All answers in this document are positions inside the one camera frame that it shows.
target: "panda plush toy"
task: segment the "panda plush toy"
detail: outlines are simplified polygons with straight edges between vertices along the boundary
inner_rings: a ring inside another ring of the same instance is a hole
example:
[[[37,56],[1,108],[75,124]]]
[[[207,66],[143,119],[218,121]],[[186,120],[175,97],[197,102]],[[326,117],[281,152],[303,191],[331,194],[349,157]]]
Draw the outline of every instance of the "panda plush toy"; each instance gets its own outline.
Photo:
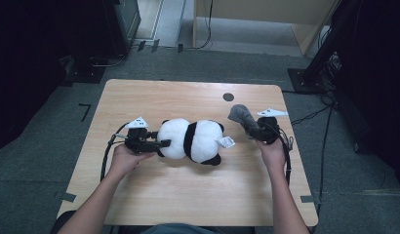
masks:
[[[190,124],[185,119],[163,122],[156,140],[170,139],[171,144],[158,150],[158,155],[172,159],[187,156],[195,163],[219,165],[219,149],[224,127],[211,120],[200,120]]]

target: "panda ear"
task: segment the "panda ear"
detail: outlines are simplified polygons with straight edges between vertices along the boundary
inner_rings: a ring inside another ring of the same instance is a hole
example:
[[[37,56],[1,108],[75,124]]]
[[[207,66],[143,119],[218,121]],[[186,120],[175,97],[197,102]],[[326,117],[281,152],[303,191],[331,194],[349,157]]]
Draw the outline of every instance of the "panda ear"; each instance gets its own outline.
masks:
[[[203,165],[217,166],[217,165],[219,165],[220,163],[221,163],[221,156],[220,156],[219,154],[217,154],[214,158],[209,159],[209,160],[206,160],[206,161],[204,161],[204,162],[201,163],[201,164],[203,164]]]

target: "wire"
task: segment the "wire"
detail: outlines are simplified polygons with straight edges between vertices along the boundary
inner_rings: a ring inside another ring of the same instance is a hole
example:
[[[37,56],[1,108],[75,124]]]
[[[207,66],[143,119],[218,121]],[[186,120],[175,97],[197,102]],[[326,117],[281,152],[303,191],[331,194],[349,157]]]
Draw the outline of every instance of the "wire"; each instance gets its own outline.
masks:
[[[91,64],[91,66],[95,66],[95,67],[111,67],[111,66],[116,66],[118,65],[121,61],[124,60],[124,55],[121,55],[121,58],[119,61],[113,63],[113,64],[107,64],[107,65],[98,65],[98,64]]]
[[[213,11],[213,0],[212,0],[211,3],[210,3],[209,23],[207,23],[206,18],[204,18],[205,23],[206,23],[206,27],[207,27],[207,29],[208,29],[208,31],[209,31],[209,35],[208,35],[208,37],[207,37],[207,39],[206,39],[206,42],[205,42],[205,43],[203,44],[203,46],[201,46],[201,47],[195,47],[195,48],[191,48],[191,49],[195,49],[195,50],[203,49],[203,48],[205,48],[205,47],[211,42],[211,40],[212,40],[212,26],[211,26],[211,23],[212,23],[212,11]]]
[[[294,94],[294,95],[319,95],[319,94],[315,94],[315,93],[300,93],[300,92],[296,92],[296,91],[282,91],[283,94]]]
[[[325,130],[325,134],[324,134],[324,139],[323,139],[323,143],[322,143],[322,152],[321,152],[321,180],[320,180],[320,184],[319,184],[319,204],[316,207],[316,214],[319,217],[319,214],[321,213],[321,207],[322,207],[322,199],[323,199],[323,194],[324,194],[324,165],[325,165],[325,148],[326,148],[326,141],[327,141],[327,135],[328,135],[328,131],[329,131],[329,126],[330,126],[330,121],[331,121],[331,116],[332,116],[332,111],[334,109],[333,105],[329,106],[330,112],[328,115],[328,121],[327,121],[327,127]],[[313,234],[316,230],[316,226],[314,226],[312,228],[312,230],[310,231],[311,234]]]
[[[121,130],[124,129],[124,127],[125,127],[126,125],[127,125],[127,124],[124,124],[123,126],[121,126],[121,127],[117,130],[117,132],[116,132],[114,135],[111,136],[111,139],[110,139],[109,142],[108,142],[108,146],[106,147],[105,153],[103,154],[102,166],[101,166],[101,168],[100,168],[100,181],[102,181],[103,178],[105,177],[105,167],[106,167],[106,161],[108,160],[108,153],[109,153],[109,150],[111,149],[111,146],[112,146],[113,144],[119,143],[119,142],[120,142],[120,141],[115,142],[114,140],[117,138],[116,135],[119,134],[119,133],[121,132]]]
[[[301,122],[303,122],[303,121],[305,121],[305,120],[312,119],[312,118],[314,118],[316,115],[318,115],[319,113],[321,113],[322,111],[328,109],[329,107],[330,107],[330,106],[326,106],[326,107],[324,107],[324,108],[322,108],[322,109],[320,109],[320,110],[318,110],[318,111],[316,111],[316,112],[313,112],[313,113],[311,113],[311,114],[309,114],[309,115],[306,115],[305,117],[303,117],[303,118],[301,118],[301,119],[294,120],[294,121],[291,122],[291,124],[292,124],[292,125],[296,125],[296,124],[300,124]]]
[[[279,134],[279,138],[282,141],[283,145],[283,151],[285,153],[285,159],[286,159],[286,180],[288,182],[288,185],[290,184],[291,180],[291,172],[292,172],[292,166],[291,166],[291,155],[289,154],[289,151],[292,150],[292,144],[294,143],[294,138],[289,137],[286,135],[286,133],[279,128],[279,130],[282,132]]]

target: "wooden table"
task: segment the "wooden table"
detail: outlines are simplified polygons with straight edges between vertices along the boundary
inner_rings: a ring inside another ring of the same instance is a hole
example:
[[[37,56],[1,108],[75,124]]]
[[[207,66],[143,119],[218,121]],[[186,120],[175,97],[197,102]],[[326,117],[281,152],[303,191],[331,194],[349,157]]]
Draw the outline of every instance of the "wooden table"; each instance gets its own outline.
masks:
[[[234,100],[225,101],[222,96],[226,93],[233,94]],[[142,116],[150,125],[148,130],[153,132],[167,119],[184,118],[189,122],[210,119],[223,124],[224,135],[236,141],[233,147],[220,150],[219,166],[195,164],[187,157],[172,160],[154,156],[145,160],[120,183],[105,223],[272,225],[270,180],[260,151],[239,124],[227,119],[230,108],[238,103],[248,106],[252,114],[268,107],[287,111],[277,86],[108,81],[66,191],[76,195],[76,200],[62,201],[59,215],[77,210],[97,187],[106,143],[121,125]],[[277,119],[292,137],[289,117]],[[311,193],[296,142],[291,159],[290,188],[306,225],[313,226],[318,217],[314,204],[301,200]]]

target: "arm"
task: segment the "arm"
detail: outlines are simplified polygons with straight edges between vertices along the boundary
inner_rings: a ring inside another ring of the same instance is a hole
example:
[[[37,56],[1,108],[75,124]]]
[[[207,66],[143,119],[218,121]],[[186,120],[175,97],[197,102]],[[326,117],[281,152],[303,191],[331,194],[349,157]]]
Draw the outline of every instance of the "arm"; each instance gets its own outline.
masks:
[[[153,155],[154,153],[146,153],[136,156],[124,144],[115,147],[106,177],[59,233],[101,233],[118,184],[140,161]]]
[[[308,233],[285,179],[285,155],[282,142],[270,145],[256,140],[272,185],[274,233]]]

